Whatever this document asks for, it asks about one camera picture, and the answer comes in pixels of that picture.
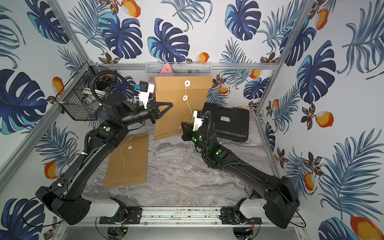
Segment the brown kraft file bag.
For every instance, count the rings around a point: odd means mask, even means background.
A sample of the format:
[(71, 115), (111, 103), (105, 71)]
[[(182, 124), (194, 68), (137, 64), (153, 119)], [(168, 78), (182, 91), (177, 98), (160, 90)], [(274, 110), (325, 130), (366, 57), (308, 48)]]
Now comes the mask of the brown kraft file bag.
[(156, 101), (172, 103), (173, 106), (157, 120), (154, 140), (181, 134), (181, 123), (194, 121), (193, 113), (203, 109), (212, 85), (212, 76), (156, 77)]
[(144, 184), (147, 181), (149, 135), (128, 135), (110, 154), (103, 188)]

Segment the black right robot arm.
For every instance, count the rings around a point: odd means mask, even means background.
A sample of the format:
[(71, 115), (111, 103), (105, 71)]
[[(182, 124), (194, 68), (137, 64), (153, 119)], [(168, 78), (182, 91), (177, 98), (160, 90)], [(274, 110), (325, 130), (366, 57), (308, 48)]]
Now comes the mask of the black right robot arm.
[(205, 112), (199, 128), (182, 122), (183, 141), (190, 141), (200, 151), (209, 168), (224, 171), (237, 177), (257, 195), (256, 199), (241, 199), (234, 207), (237, 223), (253, 218), (267, 218), (275, 226), (286, 229), (298, 210), (300, 201), (292, 181), (264, 173), (241, 160), (221, 145), (214, 132), (210, 111)]

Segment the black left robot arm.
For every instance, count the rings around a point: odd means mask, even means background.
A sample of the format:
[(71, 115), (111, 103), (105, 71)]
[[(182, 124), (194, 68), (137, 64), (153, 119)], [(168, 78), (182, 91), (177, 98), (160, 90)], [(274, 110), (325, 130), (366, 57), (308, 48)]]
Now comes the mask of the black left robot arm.
[(86, 218), (100, 218), (109, 224), (121, 224), (129, 216), (127, 206), (117, 199), (86, 200), (82, 193), (86, 183), (103, 162), (130, 132), (130, 125), (151, 120), (155, 123), (172, 103), (149, 101), (140, 106), (129, 102), (121, 93), (110, 93), (101, 99), (96, 92), (96, 82), (105, 75), (121, 80), (132, 92), (135, 89), (124, 77), (115, 71), (104, 70), (90, 80), (93, 97), (105, 109), (108, 119), (96, 129), (89, 131), (84, 140), (84, 150), (75, 162), (50, 187), (40, 187), (36, 197), (45, 207), (69, 225), (75, 225)]

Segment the pink triangle item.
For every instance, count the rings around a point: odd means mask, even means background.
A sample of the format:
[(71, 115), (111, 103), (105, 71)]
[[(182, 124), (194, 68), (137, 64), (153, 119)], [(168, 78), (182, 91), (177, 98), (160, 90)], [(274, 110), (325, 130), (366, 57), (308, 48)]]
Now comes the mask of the pink triangle item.
[(162, 68), (161, 74), (173, 74), (173, 69), (170, 63), (166, 63), (164, 67)]

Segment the black plastic tool case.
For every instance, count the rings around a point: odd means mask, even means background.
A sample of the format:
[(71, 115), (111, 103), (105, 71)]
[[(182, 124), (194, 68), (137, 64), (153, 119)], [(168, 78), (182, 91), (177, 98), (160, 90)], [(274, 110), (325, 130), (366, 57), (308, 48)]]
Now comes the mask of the black plastic tool case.
[(205, 113), (203, 125), (198, 129), (203, 134), (207, 133), (208, 117), (206, 112), (211, 112), (210, 133), (215, 132), (217, 137), (235, 142), (246, 142), (249, 138), (248, 110), (240, 108), (225, 108), (217, 104), (204, 104), (202, 112)]

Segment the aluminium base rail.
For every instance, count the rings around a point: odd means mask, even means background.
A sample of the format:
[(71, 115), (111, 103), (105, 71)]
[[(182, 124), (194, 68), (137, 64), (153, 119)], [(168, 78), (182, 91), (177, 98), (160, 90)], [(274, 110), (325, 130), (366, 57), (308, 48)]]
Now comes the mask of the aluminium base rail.
[(111, 220), (86, 218), (75, 227), (229, 227), (245, 228), (253, 224), (236, 223), (232, 207), (129, 207), (124, 225)]

